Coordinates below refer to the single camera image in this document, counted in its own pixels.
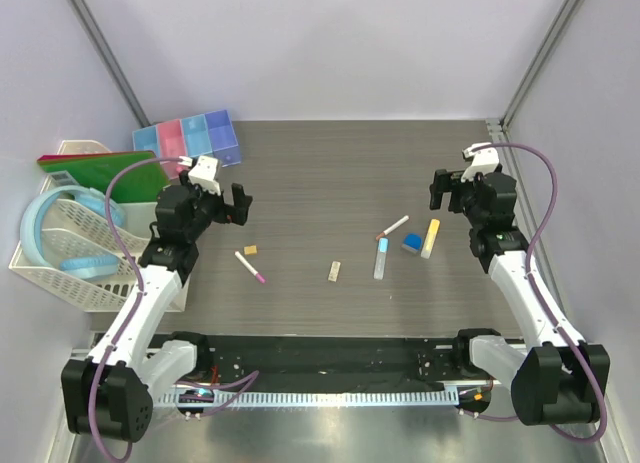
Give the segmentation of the yellow capped white highlighter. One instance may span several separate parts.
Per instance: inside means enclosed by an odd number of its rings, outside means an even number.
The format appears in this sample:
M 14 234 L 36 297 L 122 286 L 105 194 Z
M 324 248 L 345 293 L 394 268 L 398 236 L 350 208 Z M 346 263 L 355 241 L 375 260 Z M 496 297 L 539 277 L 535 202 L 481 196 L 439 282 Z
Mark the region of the yellow capped white highlighter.
M 438 235 L 440 228 L 440 220 L 432 219 L 427 228 L 427 233 L 425 235 L 423 247 L 420 253 L 420 256 L 424 259 L 429 259 L 431 257 L 435 240 Z

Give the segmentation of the white pink-tipped marker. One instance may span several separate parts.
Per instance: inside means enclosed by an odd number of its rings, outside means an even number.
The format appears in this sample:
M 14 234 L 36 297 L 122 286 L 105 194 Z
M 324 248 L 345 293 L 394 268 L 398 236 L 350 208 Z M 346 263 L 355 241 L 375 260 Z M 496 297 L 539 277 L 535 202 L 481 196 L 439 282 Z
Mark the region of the white pink-tipped marker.
M 266 279 L 258 272 L 258 270 L 245 258 L 245 256 L 239 252 L 235 251 L 234 256 L 236 259 L 247 269 L 247 271 L 261 284 L 266 283 Z

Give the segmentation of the white red-tipped pen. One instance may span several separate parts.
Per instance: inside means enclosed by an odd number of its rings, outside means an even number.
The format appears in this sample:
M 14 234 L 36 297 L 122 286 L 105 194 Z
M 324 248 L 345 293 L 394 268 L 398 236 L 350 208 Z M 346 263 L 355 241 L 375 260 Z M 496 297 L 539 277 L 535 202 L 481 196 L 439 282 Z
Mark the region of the white red-tipped pen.
M 397 230 L 399 227 L 401 227 L 402 225 L 404 225 L 405 223 L 407 223 L 410 219 L 409 215 L 404 215 L 401 218 L 399 218 L 397 221 L 395 221 L 393 224 L 391 224 L 390 226 L 388 226 L 387 228 L 385 228 L 382 232 L 380 232 L 377 236 L 376 236 L 376 240 L 379 241 L 382 238 L 387 237 L 390 233 L 394 232 L 395 230 Z

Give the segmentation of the blue grey pencil sharpener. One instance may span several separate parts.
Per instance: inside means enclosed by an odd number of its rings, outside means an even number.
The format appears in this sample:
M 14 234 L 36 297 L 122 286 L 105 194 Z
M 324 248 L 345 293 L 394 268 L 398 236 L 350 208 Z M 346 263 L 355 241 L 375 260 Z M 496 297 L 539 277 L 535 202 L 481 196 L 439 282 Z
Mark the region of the blue grey pencil sharpener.
M 412 254 L 418 254 L 422 248 L 421 236 L 415 233 L 408 233 L 403 239 L 401 248 Z

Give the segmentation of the four-colour compartment organizer box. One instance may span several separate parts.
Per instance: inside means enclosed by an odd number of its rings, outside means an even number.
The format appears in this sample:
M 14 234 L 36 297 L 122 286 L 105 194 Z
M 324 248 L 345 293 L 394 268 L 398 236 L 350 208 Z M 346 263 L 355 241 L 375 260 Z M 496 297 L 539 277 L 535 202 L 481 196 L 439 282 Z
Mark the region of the four-colour compartment organizer box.
M 211 156 L 223 167 L 238 165 L 242 153 L 228 110 L 217 110 L 158 123 L 132 133 L 136 151 L 157 157 Z

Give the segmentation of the blue capped clear tube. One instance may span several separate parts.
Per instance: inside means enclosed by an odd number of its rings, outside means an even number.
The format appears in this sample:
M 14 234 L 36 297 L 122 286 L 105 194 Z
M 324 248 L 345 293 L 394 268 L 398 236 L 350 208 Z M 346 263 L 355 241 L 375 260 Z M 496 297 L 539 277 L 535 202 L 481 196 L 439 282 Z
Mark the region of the blue capped clear tube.
M 384 278 L 386 258 L 388 254 L 388 245 L 389 245 L 389 240 L 386 237 L 381 237 L 378 240 L 374 270 L 373 270 L 373 278 L 375 280 L 382 280 Z

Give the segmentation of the beige rectangular eraser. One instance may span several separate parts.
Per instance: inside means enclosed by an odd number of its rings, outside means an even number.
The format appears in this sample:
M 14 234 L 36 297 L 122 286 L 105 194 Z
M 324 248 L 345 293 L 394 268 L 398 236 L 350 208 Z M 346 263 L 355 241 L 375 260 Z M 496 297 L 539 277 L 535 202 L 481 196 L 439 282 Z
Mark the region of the beige rectangular eraser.
M 328 274 L 329 282 L 336 282 L 338 280 L 340 268 L 341 268 L 341 263 L 339 261 L 332 262 L 330 266 L 329 274 Z

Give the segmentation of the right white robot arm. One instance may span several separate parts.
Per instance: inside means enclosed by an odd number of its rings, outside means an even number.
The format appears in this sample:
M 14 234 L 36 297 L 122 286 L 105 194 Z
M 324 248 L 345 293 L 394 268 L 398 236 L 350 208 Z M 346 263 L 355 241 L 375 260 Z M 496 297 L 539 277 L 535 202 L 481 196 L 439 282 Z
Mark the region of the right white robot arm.
M 430 185 L 433 210 L 450 197 L 449 211 L 471 225 L 470 248 L 500 289 L 519 325 L 526 353 L 497 333 L 465 330 L 451 354 L 465 378 L 485 371 L 510 391 L 517 419 L 527 425 L 607 423 L 604 393 L 610 358 L 571 325 L 539 275 L 532 245 L 515 224 L 517 182 L 499 170 L 466 178 L 439 169 Z

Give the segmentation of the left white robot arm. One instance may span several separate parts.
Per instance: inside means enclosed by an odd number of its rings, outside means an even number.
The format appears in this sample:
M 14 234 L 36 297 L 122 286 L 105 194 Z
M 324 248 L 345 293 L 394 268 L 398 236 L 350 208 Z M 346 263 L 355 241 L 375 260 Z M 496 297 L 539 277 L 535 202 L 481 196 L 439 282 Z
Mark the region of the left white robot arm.
M 200 382 L 211 374 L 213 358 L 202 335 L 176 332 L 154 355 L 147 349 L 195 266 L 197 239 L 213 223 L 246 224 L 253 198 L 238 183 L 231 191 L 232 203 L 191 183 L 168 186 L 158 195 L 151 239 L 138 260 L 138 283 L 89 355 L 69 360 L 62 370 L 71 432 L 135 443 L 160 396 L 184 376 Z

